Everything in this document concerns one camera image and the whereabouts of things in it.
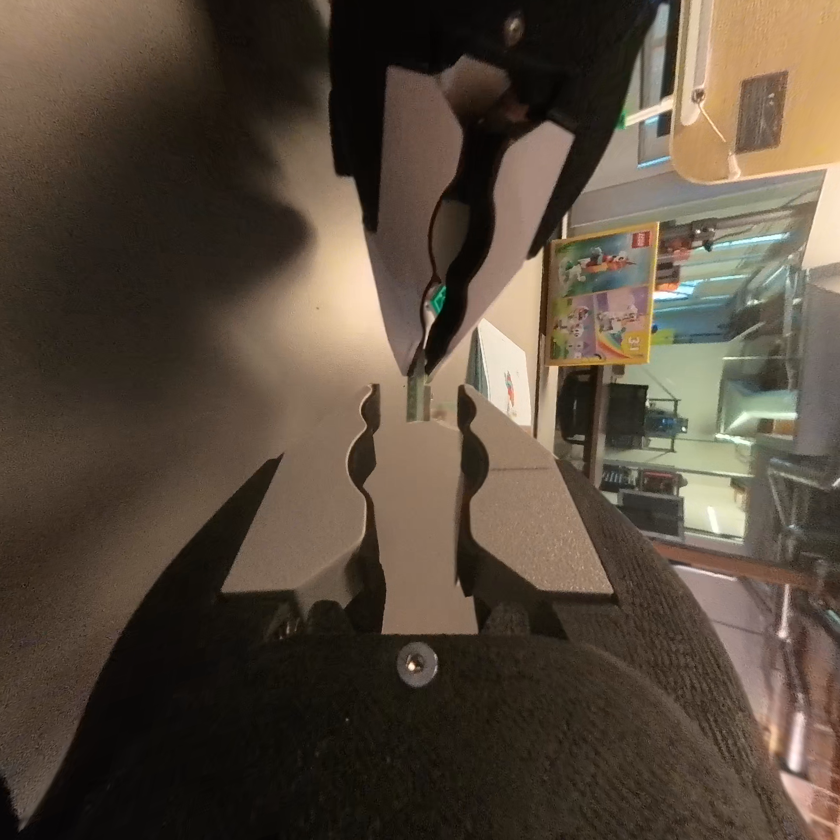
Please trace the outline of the yellow lego set box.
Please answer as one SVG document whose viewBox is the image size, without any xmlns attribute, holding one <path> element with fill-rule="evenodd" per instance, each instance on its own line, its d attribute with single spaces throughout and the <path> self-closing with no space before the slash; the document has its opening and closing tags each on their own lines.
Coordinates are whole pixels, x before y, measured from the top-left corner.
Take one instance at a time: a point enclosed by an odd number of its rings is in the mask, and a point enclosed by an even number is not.
<svg viewBox="0 0 840 840">
<path fill-rule="evenodd" d="M 649 361 L 659 223 L 558 238 L 548 246 L 548 366 Z"/>
</svg>

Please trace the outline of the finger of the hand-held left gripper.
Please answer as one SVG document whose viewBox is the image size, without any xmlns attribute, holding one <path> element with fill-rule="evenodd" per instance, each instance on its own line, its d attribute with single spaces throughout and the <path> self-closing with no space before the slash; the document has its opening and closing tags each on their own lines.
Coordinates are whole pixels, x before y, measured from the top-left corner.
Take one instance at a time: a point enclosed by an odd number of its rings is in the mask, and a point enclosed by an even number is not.
<svg viewBox="0 0 840 840">
<path fill-rule="evenodd" d="M 462 137 L 429 230 L 432 278 L 445 299 L 427 328 L 426 375 L 529 259 L 571 150 L 571 131 L 533 117 L 504 70 L 465 56 L 438 80 Z"/>
<path fill-rule="evenodd" d="M 404 376 L 424 343 L 424 300 L 434 277 L 430 231 L 463 137 L 434 77 L 389 67 L 377 221 L 365 241 L 386 338 Z"/>
</svg>

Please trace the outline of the multicolour lego model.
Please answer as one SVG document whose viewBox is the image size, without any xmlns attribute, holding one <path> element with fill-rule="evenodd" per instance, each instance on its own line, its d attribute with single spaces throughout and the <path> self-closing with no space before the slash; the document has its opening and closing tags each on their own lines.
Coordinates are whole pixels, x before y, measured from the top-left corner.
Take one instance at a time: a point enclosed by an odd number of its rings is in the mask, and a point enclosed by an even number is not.
<svg viewBox="0 0 840 840">
<path fill-rule="evenodd" d="M 423 296 L 421 309 L 423 330 L 406 374 L 406 420 L 426 422 L 431 415 L 431 385 L 426 373 L 427 343 L 430 333 L 445 305 L 446 285 L 433 277 Z"/>
</svg>

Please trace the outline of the open instruction booklet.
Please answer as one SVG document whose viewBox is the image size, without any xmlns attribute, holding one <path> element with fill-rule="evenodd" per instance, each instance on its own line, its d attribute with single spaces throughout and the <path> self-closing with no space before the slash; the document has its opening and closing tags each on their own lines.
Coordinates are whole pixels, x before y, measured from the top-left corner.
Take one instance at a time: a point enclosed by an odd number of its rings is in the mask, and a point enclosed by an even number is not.
<svg viewBox="0 0 840 840">
<path fill-rule="evenodd" d="M 527 355 L 485 319 L 471 335 L 466 383 L 515 424 L 532 428 Z"/>
</svg>

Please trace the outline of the black office chair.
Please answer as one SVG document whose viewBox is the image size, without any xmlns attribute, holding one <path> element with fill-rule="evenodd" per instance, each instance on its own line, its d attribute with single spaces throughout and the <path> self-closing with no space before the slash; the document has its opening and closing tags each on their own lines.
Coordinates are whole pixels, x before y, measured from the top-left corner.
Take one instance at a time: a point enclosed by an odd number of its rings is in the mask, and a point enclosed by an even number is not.
<svg viewBox="0 0 840 840">
<path fill-rule="evenodd" d="M 576 459 L 587 464 L 593 454 L 600 428 L 604 371 L 599 365 L 560 369 L 556 397 L 555 431 Z"/>
</svg>

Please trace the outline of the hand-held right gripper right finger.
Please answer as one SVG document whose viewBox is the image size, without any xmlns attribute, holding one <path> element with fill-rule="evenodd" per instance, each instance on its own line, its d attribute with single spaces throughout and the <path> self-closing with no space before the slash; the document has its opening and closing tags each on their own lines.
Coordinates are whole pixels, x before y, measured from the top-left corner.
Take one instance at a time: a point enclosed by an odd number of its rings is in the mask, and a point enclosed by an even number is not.
<svg viewBox="0 0 840 840">
<path fill-rule="evenodd" d="M 476 599 L 613 599 L 557 460 L 471 385 L 461 433 L 456 579 Z"/>
</svg>

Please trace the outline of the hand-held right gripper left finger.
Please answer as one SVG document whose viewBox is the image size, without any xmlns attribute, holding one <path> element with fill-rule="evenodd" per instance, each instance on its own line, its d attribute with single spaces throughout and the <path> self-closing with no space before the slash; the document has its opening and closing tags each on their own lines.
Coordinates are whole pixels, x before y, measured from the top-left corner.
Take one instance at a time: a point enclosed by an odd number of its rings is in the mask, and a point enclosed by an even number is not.
<svg viewBox="0 0 840 840">
<path fill-rule="evenodd" d="M 379 386 L 366 385 L 287 449 L 223 595 L 276 595 L 302 618 L 318 602 L 336 602 L 357 631 L 382 630 L 385 575 L 365 488 L 380 421 Z"/>
</svg>

